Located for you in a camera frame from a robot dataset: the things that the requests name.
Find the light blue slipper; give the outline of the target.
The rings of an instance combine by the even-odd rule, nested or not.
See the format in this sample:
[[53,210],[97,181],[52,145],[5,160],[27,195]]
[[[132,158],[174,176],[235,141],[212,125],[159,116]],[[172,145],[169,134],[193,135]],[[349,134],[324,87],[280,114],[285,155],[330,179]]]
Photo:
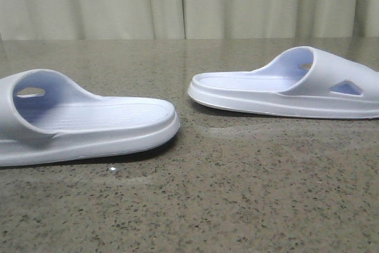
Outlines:
[[195,75],[188,95],[222,110],[285,117],[378,117],[378,72],[309,46],[288,49],[246,72]]
[[179,127],[165,100],[102,97],[49,69],[1,79],[2,166],[146,151],[169,141]]

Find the pale grey-green curtain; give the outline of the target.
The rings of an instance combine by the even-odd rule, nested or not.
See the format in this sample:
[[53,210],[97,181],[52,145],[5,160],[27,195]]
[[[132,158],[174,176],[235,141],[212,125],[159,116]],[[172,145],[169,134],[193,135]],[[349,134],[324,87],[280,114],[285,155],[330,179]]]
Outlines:
[[378,36],[378,0],[1,0],[4,40]]

